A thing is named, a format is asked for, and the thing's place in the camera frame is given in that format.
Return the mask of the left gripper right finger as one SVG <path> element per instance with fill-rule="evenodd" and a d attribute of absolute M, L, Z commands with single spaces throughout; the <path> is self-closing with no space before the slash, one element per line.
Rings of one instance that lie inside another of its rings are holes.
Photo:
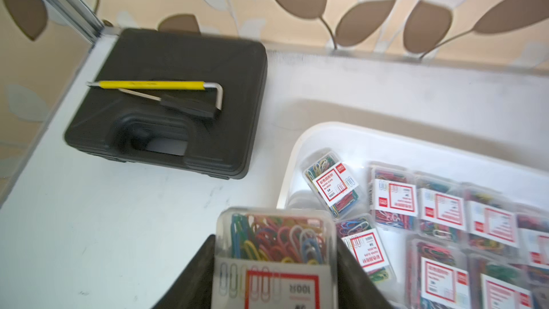
<path fill-rule="evenodd" d="M 337 239 L 337 300 L 339 308 L 393 307 L 340 238 Z"/>

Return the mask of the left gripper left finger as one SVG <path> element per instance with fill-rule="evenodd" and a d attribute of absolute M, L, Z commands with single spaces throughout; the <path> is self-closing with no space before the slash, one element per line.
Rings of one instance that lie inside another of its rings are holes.
<path fill-rule="evenodd" d="M 206 238 L 153 309 L 211 308 L 215 240 L 215 235 Z"/>

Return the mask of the white plastic tray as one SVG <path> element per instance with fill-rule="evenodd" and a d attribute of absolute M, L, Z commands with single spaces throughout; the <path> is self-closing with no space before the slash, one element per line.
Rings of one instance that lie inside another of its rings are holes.
<path fill-rule="evenodd" d="M 548 175 L 329 122 L 290 156 L 278 207 L 325 209 L 399 308 L 547 308 Z"/>

